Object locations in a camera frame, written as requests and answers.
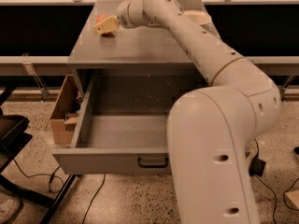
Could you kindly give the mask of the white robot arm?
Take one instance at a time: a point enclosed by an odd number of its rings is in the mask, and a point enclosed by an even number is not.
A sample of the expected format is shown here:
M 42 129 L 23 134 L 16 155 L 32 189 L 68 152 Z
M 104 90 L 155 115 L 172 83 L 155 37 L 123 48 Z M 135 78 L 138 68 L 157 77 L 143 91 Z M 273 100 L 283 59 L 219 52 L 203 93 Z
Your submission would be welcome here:
M 176 0 L 125 0 L 115 15 L 100 16 L 94 30 L 139 26 L 167 30 L 208 84 L 181 96 L 167 121 L 181 224 L 260 224 L 245 145 L 278 118 L 278 87 Z

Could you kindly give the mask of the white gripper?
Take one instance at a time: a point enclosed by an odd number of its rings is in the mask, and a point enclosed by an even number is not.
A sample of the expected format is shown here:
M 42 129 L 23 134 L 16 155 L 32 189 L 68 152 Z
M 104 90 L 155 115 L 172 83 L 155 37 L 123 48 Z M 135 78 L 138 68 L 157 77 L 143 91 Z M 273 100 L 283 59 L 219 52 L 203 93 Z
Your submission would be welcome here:
M 131 29 L 143 24 L 142 0 L 124 0 L 117 8 L 117 17 L 107 16 L 103 21 L 95 23 L 93 29 L 99 35 L 109 35 L 117 31 L 120 25 L 123 28 Z

